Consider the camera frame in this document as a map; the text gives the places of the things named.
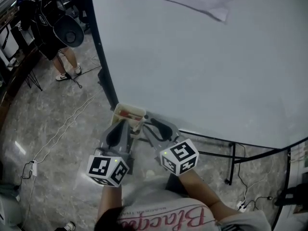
small container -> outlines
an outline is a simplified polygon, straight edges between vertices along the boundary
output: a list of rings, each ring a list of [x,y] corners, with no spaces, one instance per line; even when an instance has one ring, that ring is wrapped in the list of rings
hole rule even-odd
[[[127,120],[134,133],[131,137],[138,139],[140,137],[141,125],[144,121],[146,111],[128,104],[118,103],[111,119],[111,125],[119,120]]]

white t-shirt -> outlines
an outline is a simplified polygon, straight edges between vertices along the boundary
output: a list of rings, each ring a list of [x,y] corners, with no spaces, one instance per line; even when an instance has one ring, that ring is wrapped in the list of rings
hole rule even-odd
[[[217,222],[202,202],[167,190],[144,196],[125,207],[118,221],[123,226],[147,231],[271,231],[263,211],[246,212]]]

marble floor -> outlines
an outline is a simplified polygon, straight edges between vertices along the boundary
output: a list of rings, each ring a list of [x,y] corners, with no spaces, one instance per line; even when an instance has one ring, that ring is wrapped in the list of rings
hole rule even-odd
[[[86,35],[84,43],[74,51],[84,72],[95,67],[91,58],[97,53],[91,35]],[[24,83],[11,105],[0,134],[0,158],[4,163],[4,179],[15,184],[20,182],[24,164],[33,159],[78,107],[101,90],[97,83],[99,69],[78,78],[82,89],[72,81],[56,82],[56,71],[46,59],[41,59],[34,72],[43,91],[36,87],[30,89]],[[87,178],[85,170],[89,155],[98,146],[111,115],[107,98],[104,92],[101,92],[67,129],[45,161],[39,164],[30,212],[24,226],[26,231],[53,231],[69,220],[76,223],[77,231],[93,230],[102,189]],[[68,121],[58,136],[37,156],[37,160],[43,159],[73,120],[74,118],[71,118]],[[226,143],[190,138],[199,150],[231,153]],[[264,151],[266,149],[247,146],[246,156]],[[149,144],[135,142],[132,153],[135,158],[134,173],[124,179],[124,194],[129,192],[131,186],[138,186],[145,181],[156,178],[167,180],[168,173],[153,160],[154,150]],[[238,146],[237,155],[243,154],[244,149]],[[196,171],[227,205],[235,208],[244,198],[245,187],[237,176],[238,165],[235,168],[233,185],[224,183],[228,176],[229,163],[227,158],[200,155]],[[277,196],[277,191],[284,185],[285,170],[285,153],[241,164],[243,181],[248,186],[259,182],[249,188],[247,200],[256,199],[258,196]],[[20,205],[24,216],[32,184],[33,178],[24,180],[21,187]],[[272,224],[278,210],[273,202],[259,199],[257,207],[265,212]]]

shorts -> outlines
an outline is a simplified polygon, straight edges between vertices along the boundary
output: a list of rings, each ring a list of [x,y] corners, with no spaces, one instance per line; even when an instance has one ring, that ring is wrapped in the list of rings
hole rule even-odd
[[[42,44],[39,47],[40,52],[42,52],[48,60],[53,60],[58,54],[59,49],[66,48],[67,45],[62,43],[56,36],[50,37],[48,40],[45,40],[45,44]]]

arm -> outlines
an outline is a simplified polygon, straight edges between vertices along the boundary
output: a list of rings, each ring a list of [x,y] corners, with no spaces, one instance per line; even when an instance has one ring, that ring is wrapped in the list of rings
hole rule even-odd
[[[217,221],[240,214],[240,212],[224,205],[216,193],[204,183],[193,169],[180,175],[179,179],[188,192],[188,195],[209,207]]]
[[[122,207],[122,186],[104,186],[100,206],[98,208],[97,220],[109,209]]]

